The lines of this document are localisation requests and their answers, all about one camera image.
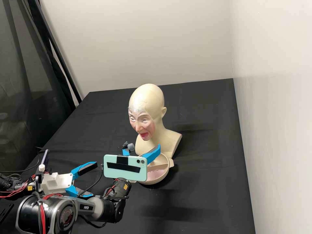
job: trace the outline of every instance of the mannequin nose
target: mannequin nose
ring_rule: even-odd
[[[136,132],[139,132],[142,129],[142,126],[140,123],[136,124]]]

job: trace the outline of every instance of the mannequin ear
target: mannequin ear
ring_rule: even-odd
[[[164,117],[166,112],[167,112],[167,107],[163,107],[162,108],[162,118]]]

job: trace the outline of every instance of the open mouth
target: open mouth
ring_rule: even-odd
[[[140,136],[142,137],[142,138],[145,138],[145,137],[147,137],[149,135],[149,133],[141,133],[140,134]]]

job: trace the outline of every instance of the smartphone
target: smartphone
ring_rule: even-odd
[[[147,180],[147,159],[140,156],[105,154],[104,176],[125,178],[133,181]]]

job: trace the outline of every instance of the mannequin head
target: mannequin head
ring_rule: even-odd
[[[130,124],[144,141],[152,139],[164,129],[162,121],[166,111],[163,92],[157,85],[141,85],[130,97]]]

